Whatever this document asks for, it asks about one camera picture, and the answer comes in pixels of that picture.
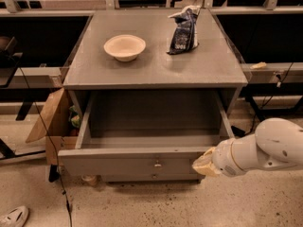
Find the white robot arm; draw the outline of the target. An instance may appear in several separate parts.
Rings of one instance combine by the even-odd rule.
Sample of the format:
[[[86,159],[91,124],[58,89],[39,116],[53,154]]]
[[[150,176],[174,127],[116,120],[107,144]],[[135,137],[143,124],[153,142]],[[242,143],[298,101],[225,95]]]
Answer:
[[[192,168],[212,177],[236,177],[250,170],[301,170],[303,129],[286,119],[266,119],[253,134],[230,138],[210,148],[193,162]]]

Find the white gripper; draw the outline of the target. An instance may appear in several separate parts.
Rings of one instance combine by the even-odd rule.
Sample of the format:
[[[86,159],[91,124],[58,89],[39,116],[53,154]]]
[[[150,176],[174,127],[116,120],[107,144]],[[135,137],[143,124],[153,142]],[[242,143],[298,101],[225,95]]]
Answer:
[[[199,161],[209,163],[194,162],[193,169],[197,173],[209,177],[217,177],[221,173],[227,177],[244,175],[245,171],[236,164],[233,157],[232,146],[235,141],[235,138],[230,138],[221,141],[217,147],[209,148],[199,157]]]

